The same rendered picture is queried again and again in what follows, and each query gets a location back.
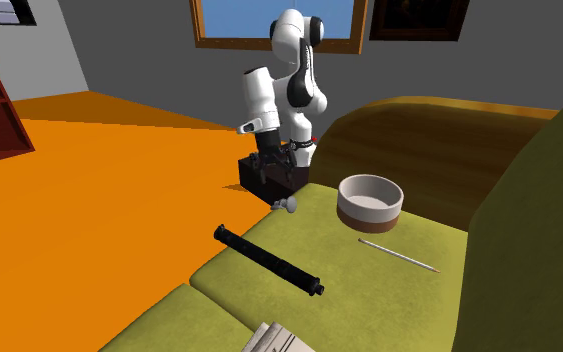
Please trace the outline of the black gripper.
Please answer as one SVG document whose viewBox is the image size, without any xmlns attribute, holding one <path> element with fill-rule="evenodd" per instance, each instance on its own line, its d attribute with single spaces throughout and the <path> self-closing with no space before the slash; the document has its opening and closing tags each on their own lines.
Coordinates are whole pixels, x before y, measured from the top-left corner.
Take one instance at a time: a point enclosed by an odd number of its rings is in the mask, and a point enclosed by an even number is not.
<svg viewBox="0 0 563 352">
<path fill-rule="evenodd" d="M 257 152 L 249 155 L 251 168 L 259 175 L 260 183 L 267 181 L 266 168 L 271 161 L 277 160 L 280 167 L 284 170 L 286 180 L 290 187 L 294 186 L 293 169 L 295 161 L 291 152 L 282 153 L 280 132 L 273 129 L 255 134 Z"/>
</svg>

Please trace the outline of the dark robot stand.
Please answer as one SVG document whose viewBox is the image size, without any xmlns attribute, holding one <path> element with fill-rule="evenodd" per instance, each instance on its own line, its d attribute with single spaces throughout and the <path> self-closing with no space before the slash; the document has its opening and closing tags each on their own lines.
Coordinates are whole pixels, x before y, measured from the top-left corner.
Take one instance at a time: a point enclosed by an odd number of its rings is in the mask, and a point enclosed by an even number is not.
<svg viewBox="0 0 563 352">
<path fill-rule="evenodd" d="M 251 168 L 249 156 L 238 161 L 240 185 L 260 198 L 265 203 L 272 205 L 275 201 L 288 198 L 308 183 L 309 167 L 295 166 L 293 169 L 294 186 L 290 187 L 284 170 L 277 160 L 271 161 L 266 168 L 267 181 L 260 183 L 259 175 Z"/>
</svg>

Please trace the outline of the small grey figure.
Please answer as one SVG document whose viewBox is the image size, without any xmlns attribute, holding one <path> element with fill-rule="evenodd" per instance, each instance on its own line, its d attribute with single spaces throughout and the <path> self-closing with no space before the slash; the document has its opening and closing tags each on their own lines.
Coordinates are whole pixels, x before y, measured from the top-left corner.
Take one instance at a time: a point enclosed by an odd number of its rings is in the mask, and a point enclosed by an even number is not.
<svg viewBox="0 0 563 352">
<path fill-rule="evenodd" d="M 273 203 L 271 210 L 285 209 L 288 213 L 294 213 L 297 210 L 298 202 L 294 196 L 282 198 Z"/>
</svg>

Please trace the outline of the black cylinder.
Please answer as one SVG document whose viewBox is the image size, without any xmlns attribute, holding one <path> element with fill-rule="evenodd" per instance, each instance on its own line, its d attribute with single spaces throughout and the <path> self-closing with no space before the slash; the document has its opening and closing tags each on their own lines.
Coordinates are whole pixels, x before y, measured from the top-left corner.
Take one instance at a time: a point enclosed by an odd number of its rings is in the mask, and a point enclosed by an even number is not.
<svg viewBox="0 0 563 352">
<path fill-rule="evenodd" d="M 229 231 L 223 224 L 214 231 L 213 237 L 281 279 L 293 284 L 310 296 L 322 295 L 325 287 L 318 277 L 290 264 L 276 255 Z"/>
</svg>

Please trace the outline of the white and brown bowl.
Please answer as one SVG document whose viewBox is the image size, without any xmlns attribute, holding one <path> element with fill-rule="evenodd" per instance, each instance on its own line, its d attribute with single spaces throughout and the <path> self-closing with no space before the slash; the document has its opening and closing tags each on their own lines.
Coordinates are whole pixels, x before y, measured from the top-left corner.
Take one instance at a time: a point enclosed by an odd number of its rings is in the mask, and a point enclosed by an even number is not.
<svg viewBox="0 0 563 352">
<path fill-rule="evenodd" d="M 384 233 L 396 226 L 403 201 L 404 192 L 395 182 L 356 174 L 340 181 L 336 211 L 338 218 L 354 230 Z"/>
</svg>

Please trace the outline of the thin grey pencil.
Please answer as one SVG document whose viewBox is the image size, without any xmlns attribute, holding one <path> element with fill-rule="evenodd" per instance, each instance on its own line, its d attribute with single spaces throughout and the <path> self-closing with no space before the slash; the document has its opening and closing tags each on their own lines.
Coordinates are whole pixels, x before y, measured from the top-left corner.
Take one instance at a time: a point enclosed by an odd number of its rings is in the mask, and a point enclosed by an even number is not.
<svg viewBox="0 0 563 352">
<path fill-rule="evenodd" d="M 367 240 L 365 240 L 365 239 L 358 238 L 357 241 L 360 242 L 360 243 L 362 243 L 362 244 L 365 244 L 365 245 L 367 245 L 367 246 L 369 246 L 369 247 L 371 247 L 371 248 L 377 249 L 377 250 L 379 250 L 379 251 L 382 251 L 382 252 L 384 252 L 384 253 L 387 253 L 387 254 L 389 254 L 389 255 L 392 255 L 392 256 L 394 256 L 394 257 L 396 257 L 396 258 L 402 259 L 402 260 L 404 260 L 404 261 L 406 261 L 406 262 L 412 263 L 412 264 L 414 264 L 414 265 L 416 265 L 416 266 L 419 266 L 419 267 L 421 267 L 421 268 L 424 268 L 424 269 L 426 269 L 426 270 L 429 270 L 429 271 L 431 271 L 431 272 L 434 272 L 434 273 L 441 273 L 440 270 L 438 270 L 438 269 L 436 269 L 436 268 L 434 268 L 434 267 L 432 267 L 432 266 L 430 266 L 430 265 L 428 265 L 428 264 L 422 263 L 422 262 L 420 262 L 420 261 L 418 261 L 418 260 L 412 259 L 412 258 L 410 258 L 410 257 L 407 257 L 407 256 L 403 255 L 403 254 L 400 254 L 400 253 L 395 252 L 395 251 L 393 251 L 393 250 L 390 250 L 390 249 L 388 249 L 388 248 L 382 247 L 382 246 L 380 246 L 380 245 L 377 245 L 377 244 L 372 243 L 372 242 L 370 242 L 370 241 L 367 241 Z"/>
</svg>

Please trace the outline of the olive green sofa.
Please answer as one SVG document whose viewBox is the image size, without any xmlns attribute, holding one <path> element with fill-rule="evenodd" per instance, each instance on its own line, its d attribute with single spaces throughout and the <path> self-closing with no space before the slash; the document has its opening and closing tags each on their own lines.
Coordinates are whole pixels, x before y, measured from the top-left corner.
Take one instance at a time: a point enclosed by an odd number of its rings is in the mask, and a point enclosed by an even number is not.
<svg viewBox="0 0 563 352">
<path fill-rule="evenodd" d="M 356 174 L 403 190 L 390 231 L 338 218 Z M 563 109 L 370 103 L 328 128 L 297 198 L 246 238 L 320 277 L 322 296 L 228 248 L 100 352 L 241 352 L 262 322 L 315 352 L 563 352 Z"/>
</svg>

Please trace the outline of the wooden framed window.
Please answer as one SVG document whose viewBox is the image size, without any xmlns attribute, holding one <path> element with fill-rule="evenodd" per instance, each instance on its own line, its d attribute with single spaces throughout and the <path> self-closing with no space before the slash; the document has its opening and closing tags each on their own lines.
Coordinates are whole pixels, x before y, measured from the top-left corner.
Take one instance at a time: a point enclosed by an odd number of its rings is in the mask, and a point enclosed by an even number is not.
<svg viewBox="0 0 563 352">
<path fill-rule="evenodd" d="M 195 46 L 269 51 L 269 28 L 286 9 L 324 22 L 318 53 L 360 54 L 368 0 L 189 0 Z"/>
</svg>

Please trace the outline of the white folded newspaper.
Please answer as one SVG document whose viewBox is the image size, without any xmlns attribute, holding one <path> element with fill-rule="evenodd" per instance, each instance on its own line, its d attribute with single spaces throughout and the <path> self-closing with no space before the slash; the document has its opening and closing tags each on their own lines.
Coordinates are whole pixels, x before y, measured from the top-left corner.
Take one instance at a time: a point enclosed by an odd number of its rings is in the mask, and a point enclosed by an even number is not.
<svg viewBox="0 0 563 352">
<path fill-rule="evenodd" d="M 277 322 L 262 322 L 241 352 L 315 352 Z"/>
</svg>

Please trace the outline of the dark framed wall picture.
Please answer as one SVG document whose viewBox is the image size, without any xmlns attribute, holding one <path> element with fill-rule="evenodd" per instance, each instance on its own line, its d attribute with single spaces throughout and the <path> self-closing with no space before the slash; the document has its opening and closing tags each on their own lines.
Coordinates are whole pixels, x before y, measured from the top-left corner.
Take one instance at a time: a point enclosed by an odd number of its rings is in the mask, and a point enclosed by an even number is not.
<svg viewBox="0 0 563 352">
<path fill-rule="evenodd" d="M 470 0 L 374 0 L 371 41 L 457 41 Z"/>
</svg>

